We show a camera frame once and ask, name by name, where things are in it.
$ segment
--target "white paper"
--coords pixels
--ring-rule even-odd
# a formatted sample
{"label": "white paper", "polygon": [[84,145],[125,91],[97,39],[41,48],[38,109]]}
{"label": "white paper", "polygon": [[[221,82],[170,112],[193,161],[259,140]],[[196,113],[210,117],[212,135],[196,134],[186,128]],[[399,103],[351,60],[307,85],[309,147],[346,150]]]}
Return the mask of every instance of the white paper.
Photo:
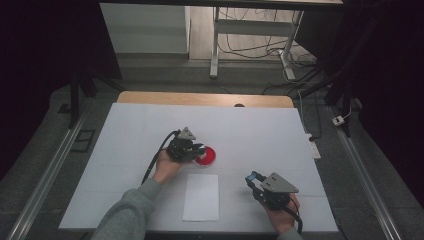
{"label": "white paper", "polygon": [[188,174],[183,221],[219,220],[218,175]]}

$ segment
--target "gray sweater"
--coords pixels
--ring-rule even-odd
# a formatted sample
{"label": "gray sweater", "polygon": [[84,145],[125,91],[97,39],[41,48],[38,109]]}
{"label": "gray sweater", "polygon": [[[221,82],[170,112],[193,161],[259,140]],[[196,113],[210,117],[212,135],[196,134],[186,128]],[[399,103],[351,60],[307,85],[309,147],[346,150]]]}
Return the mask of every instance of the gray sweater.
{"label": "gray sweater", "polygon": [[[124,193],[103,217],[92,239],[144,239],[149,215],[154,210],[161,185],[149,178],[138,189]],[[278,240],[301,240],[294,228],[281,234]]]}

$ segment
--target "human hand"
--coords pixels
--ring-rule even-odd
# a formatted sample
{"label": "human hand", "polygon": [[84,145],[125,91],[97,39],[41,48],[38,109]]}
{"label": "human hand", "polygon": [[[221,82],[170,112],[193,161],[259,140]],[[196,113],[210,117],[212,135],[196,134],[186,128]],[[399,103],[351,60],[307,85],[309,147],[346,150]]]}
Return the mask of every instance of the human hand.
{"label": "human hand", "polygon": [[178,163],[173,161],[166,150],[161,150],[156,161],[156,172],[152,178],[163,185],[170,178],[175,176],[178,170],[185,164],[187,163]]}
{"label": "human hand", "polygon": [[[293,212],[297,212],[300,207],[299,201],[297,200],[296,195],[294,193],[290,193],[290,198],[293,199],[293,201],[290,201],[287,204],[287,207]],[[272,226],[275,228],[275,230],[277,230],[279,234],[282,234],[290,228],[294,227],[294,218],[286,211],[271,211],[267,207],[263,207],[265,208],[266,214],[268,215]]]}

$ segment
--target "dark background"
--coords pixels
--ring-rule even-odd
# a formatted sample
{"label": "dark background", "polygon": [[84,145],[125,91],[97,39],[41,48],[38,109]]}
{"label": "dark background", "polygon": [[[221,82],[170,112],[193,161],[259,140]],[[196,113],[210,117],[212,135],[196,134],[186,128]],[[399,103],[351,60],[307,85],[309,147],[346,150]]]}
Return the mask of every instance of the dark background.
{"label": "dark background", "polygon": [[52,92],[75,75],[120,72],[97,2],[8,1],[0,16],[3,178],[43,120]]}
{"label": "dark background", "polygon": [[[351,76],[353,96],[363,105],[360,119],[364,128],[423,206],[424,11],[417,2],[391,1]],[[307,49],[318,56],[328,74],[350,54],[355,37],[374,14],[358,9],[344,14],[324,13],[333,24],[314,28],[324,40],[316,41],[321,48]],[[68,85],[75,74],[85,79],[95,77],[93,69],[108,78],[119,78],[120,73],[97,2],[9,1],[1,3],[0,16],[3,178],[41,123],[53,91]],[[334,44],[325,40],[329,35]]]}

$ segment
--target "electrical outlet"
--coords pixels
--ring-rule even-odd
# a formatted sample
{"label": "electrical outlet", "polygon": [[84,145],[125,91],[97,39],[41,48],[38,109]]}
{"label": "electrical outlet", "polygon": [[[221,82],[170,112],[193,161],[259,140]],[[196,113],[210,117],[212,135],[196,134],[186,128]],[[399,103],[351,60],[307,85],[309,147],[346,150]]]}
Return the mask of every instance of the electrical outlet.
{"label": "electrical outlet", "polygon": [[344,123],[344,119],[342,118],[342,116],[335,117],[333,118],[333,123],[336,126],[340,126]]}

